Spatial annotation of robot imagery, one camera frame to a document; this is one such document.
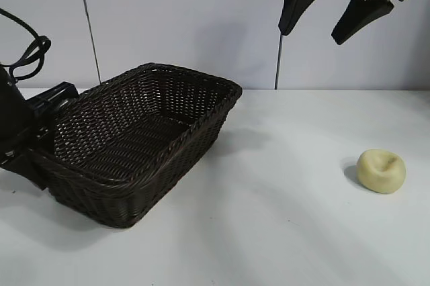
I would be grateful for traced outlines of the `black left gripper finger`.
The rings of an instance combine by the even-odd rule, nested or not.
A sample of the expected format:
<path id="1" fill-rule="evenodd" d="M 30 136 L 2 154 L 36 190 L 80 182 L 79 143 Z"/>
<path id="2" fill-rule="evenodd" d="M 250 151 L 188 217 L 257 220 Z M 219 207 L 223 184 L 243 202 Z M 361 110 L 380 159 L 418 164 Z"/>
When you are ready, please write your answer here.
<path id="1" fill-rule="evenodd" d="M 33 149 L 41 150 L 48 154 L 54 154 L 55 130 L 56 124 L 54 120 L 47 120 L 46 122 L 40 122 L 37 124 Z"/>
<path id="2" fill-rule="evenodd" d="M 42 191 L 48 187 L 47 178 L 27 154 L 14 154 L 13 156 L 3 157 L 1 159 L 1 168 L 25 177 Z"/>

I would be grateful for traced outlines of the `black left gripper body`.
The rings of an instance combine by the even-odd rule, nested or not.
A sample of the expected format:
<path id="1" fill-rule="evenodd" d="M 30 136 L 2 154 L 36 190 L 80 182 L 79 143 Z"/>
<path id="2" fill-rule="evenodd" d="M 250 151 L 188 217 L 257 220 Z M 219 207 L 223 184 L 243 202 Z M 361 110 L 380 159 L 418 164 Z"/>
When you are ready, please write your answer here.
<path id="1" fill-rule="evenodd" d="M 77 97 L 76 87 L 62 82 L 25 99 L 6 70 L 1 68 L 1 159 L 33 148 L 37 124 L 55 120 L 61 107 Z"/>

